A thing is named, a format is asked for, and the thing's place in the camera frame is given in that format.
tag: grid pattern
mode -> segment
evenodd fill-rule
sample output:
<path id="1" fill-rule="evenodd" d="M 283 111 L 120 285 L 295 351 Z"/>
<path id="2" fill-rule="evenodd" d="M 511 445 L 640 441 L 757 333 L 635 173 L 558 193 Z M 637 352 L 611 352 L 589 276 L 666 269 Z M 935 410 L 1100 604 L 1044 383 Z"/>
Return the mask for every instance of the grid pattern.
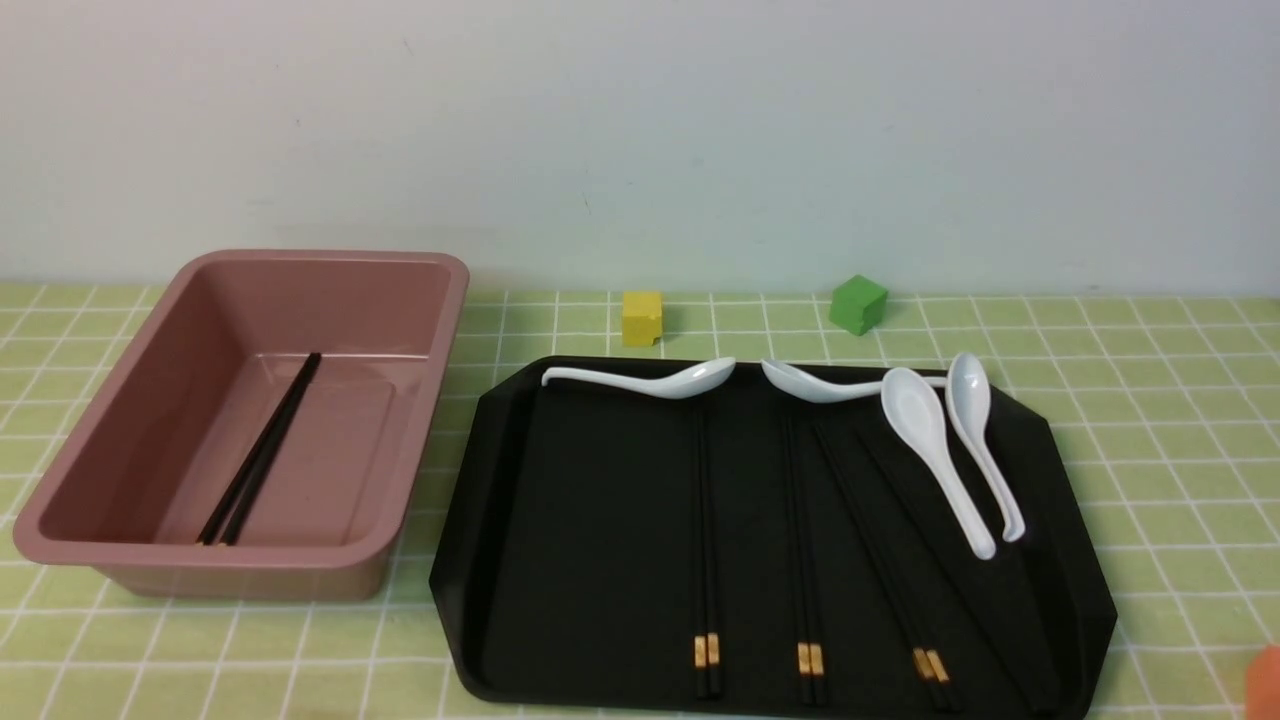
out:
<path id="1" fill-rule="evenodd" d="M 906 297 L 854 337 L 812 295 L 667 295 L 622 347 L 620 293 L 472 292 L 388 585 L 371 602 L 129 596 L 38 568 L 14 515 L 157 287 L 0 284 L 0 697 L 6 720 L 498 717 L 458 683 L 426 585 L 476 398 L 550 354 L 943 368 L 1052 421 L 1120 628 L 1097 717 L 1240 717 L 1280 639 L 1280 300 Z M 586 711 L 588 715 L 635 715 Z"/>

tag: orange object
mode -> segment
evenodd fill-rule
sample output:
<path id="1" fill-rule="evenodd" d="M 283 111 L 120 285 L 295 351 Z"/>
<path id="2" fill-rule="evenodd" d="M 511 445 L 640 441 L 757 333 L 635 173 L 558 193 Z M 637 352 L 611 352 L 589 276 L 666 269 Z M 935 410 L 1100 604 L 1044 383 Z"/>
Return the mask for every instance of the orange object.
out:
<path id="1" fill-rule="evenodd" d="M 1253 659 L 1244 679 L 1244 717 L 1280 720 L 1280 646 L 1270 646 Z"/>

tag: white wall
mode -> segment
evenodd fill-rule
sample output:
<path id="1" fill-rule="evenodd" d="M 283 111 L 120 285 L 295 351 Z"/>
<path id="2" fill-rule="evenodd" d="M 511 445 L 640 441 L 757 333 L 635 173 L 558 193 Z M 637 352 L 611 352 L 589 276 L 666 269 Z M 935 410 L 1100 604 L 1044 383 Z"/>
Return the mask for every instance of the white wall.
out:
<path id="1" fill-rule="evenodd" d="M 0 3 L 0 277 L 1280 290 L 1276 0 Z"/>

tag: spoon bowl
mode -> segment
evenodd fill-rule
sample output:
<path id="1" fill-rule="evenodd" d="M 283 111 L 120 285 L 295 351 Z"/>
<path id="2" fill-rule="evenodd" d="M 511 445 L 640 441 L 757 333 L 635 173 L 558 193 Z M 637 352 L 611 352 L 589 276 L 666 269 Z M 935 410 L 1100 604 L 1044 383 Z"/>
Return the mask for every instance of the spoon bowl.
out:
<path id="1" fill-rule="evenodd" d="M 616 387 L 663 400 L 685 400 L 686 397 L 701 395 L 723 384 L 733 374 L 736 364 L 737 361 L 732 357 L 717 357 L 716 360 L 685 368 L 666 378 L 655 379 L 632 378 L 630 375 L 584 370 L 581 368 L 548 368 L 543 373 L 543 386 L 553 379 L 566 379 Z"/>
<path id="2" fill-rule="evenodd" d="M 933 387 L 914 370 L 893 368 L 884 374 L 881 405 L 893 432 L 933 473 L 973 553 L 982 560 L 995 557 L 996 541 L 951 464 L 947 421 Z"/>
<path id="3" fill-rule="evenodd" d="M 996 496 L 1000 514 L 1005 520 L 1002 538 L 1014 542 L 1027 532 L 1027 521 L 1018 506 L 1018 500 L 1004 473 L 996 465 L 996 459 L 987 447 L 987 419 L 991 416 L 991 382 L 982 361 L 972 352 L 961 352 L 951 363 L 947 372 L 947 415 L 960 442 L 978 461 L 978 468 L 987 478 L 987 486 Z"/>
<path id="4" fill-rule="evenodd" d="M 778 360 L 760 360 L 760 369 L 764 377 L 787 395 L 792 395 L 806 402 L 826 405 L 829 402 L 844 402 L 870 397 L 883 387 L 883 382 L 837 384 L 817 378 L 795 365 L 780 363 Z M 932 387 L 946 387 L 946 378 L 923 378 Z"/>

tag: chopsticks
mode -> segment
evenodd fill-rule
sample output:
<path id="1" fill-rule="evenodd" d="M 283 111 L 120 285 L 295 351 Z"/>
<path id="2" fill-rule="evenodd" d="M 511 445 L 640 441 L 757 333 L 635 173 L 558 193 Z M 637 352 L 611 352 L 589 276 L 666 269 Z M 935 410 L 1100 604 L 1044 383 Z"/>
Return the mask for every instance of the chopsticks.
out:
<path id="1" fill-rule="evenodd" d="M 284 442 L 284 436 L 289 432 L 293 415 L 298 411 L 302 396 L 306 395 L 307 387 L 311 384 L 311 378 L 315 377 L 316 368 L 319 366 L 320 354 L 312 352 L 307 355 L 306 361 L 302 363 L 302 369 L 298 370 L 293 382 L 289 383 L 289 388 L 284 392 L 284 397 L 280 398 L 280 404 L 271 413 L 271 419 L 266 421 L 262 432 L 253 442 L 253 447 L 244 456 L 244 461 L 241 464 L 236 477 L 232 478 L 230 484 L 223 492 L 218 506 L 214 507 L 214 511 L 209 515 L 209 520 L 205 521 L 205 528 L 200 530 L 196 544 L 214 544 L 215 541 L 218 541 L 218 544 L 236 544 L 236 541 L 239 539 L 241 532 L 244 529 L 244 523 L 248 520 L 248 514 L 253 509 L 253 501 L 257 500 L 257 493 L 262 489 L 268 473 L 271 471 L 275 455 Z M 228 512 L 232 512 L 230 519 L 227 519 Z M 219 529 L 223 530 L 221 539 L 218 538 Z"/>
<path id="2" fill-rule="evenodd" d="M 805 506 L 804 478 L 795 459 L 795 430 L 790 418 L 782 423 L 783 462 L 786 462 L 786 507 L 791 528 L 791 609 L 796 629 L 796 667 L 800 673 L 800 702 L 827 705 L 827 670 L 822 652 L 822 626 L 818 589 L 810 550 L 809 511 Z"/>
<path id="3" fill-rule="evenodd" d="M 694 675 L 698 700 L 723 692 L 719 647 L 719 573 L 716 562 L 716 509 L 707 454 L 707 415 L 694 425 Z"/>
<path id="4" fill-rule="evenodd" d="M 911 594 L 906 580 L 900 575 L 899 559 L 892 557 L 893 543 L 884 539 L 883 528 L 876 528 L 874 514 L 861 505 L 858 495 L 850 488 L 822 425 L 814 424 L 813 432 L 836 480 L 836 487 L 840 489 L 845 510 L 854 521 L 854 527 L 858 528 L 858 534 L 876 568 L 876 575 L 881 579 L 881 587 L 893 610 L 897 625 L 910 646 L 911 664 L 929 692 L 933 708 L 942 712 L 963 712 L 964 705 L 955 683 L 942 662 L 937 647 L 929 641 L 933 633 L 928 629 L 928 621 L 919 612 L 915 596 Z"/>

